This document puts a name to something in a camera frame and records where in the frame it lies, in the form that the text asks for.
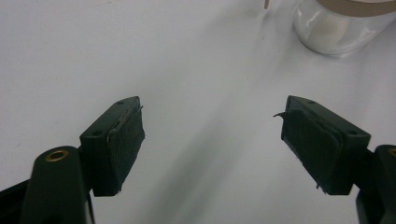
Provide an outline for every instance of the white surface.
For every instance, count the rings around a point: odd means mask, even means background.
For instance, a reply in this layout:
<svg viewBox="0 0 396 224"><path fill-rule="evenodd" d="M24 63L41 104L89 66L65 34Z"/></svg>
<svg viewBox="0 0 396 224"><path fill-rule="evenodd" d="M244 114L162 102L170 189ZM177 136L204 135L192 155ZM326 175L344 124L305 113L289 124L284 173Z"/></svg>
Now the white surface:
<svg viewBox="0 0 396 224"><path fill-rule="evenodd" d="M0 3L0 189L139 95L147 138L98 224L358 223L354 188L332 197L280 140L290 94L395 144L396 24L343 57L303 46L295 1Z"/></svg>

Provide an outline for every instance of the screw hole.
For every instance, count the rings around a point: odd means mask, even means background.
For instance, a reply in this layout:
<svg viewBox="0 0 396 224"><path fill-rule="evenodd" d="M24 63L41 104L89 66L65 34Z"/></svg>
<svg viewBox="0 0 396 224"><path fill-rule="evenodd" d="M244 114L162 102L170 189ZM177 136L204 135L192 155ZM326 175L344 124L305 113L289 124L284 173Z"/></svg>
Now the screw hole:
<svg viewBox="0 0 396 224"><path fill-rule="evenodd" d="M95 135L95 136L101 135L101 134L102 134L102 131L96 131L96 132L94 132L94 133L92 133L92 134Z"/></svg>
<svg viewBox="0 0 396 224"><path fill-rule="evenodd" d="M56 150L46 156L46 161L60 161L63 160L67 155L69 155L69 152L64 149Z"/></svg>
<svg viewBox="0 0 396 224"><path fill-rule="evenodd" d="M350 133L350 134L353 134L353 135L356 135L356 134L358 134L357 132L355 132L355 131L347 131L348 133Z"/></svg>
<svg viewBox="0 0 396 224"><path fill-rule="evenodd" d="M396 157L396 148L391 148L391 149L389 150L389 153L390 153L390 155Z"/></svg>

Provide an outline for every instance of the cardboard core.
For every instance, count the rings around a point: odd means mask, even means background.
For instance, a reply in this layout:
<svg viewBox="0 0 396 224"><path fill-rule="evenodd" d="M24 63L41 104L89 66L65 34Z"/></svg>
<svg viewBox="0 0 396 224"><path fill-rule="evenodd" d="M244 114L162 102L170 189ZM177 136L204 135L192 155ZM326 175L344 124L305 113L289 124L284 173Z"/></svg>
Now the cardboard core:
<svg viewBox="0 0 396 224"><path fill-rule="evenodd" d="M395 0L317 0L335 13L350 17L373 17L396 11Z"/></svg>

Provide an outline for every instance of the white table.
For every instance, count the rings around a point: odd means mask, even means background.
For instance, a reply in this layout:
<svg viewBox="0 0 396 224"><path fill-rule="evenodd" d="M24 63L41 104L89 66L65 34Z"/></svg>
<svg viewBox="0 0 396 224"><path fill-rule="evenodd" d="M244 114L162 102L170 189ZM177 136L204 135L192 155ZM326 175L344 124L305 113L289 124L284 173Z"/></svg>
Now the white table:
<svg viewBox="0 0 396 224"><path fill-rule="evenodd" d="M139 95L146 131L98 224L358 223L354 188L325 195L280 140L288 95L396 144L396 23L342 57L303 46L296 1L0 3L0 189Z"/></svg>

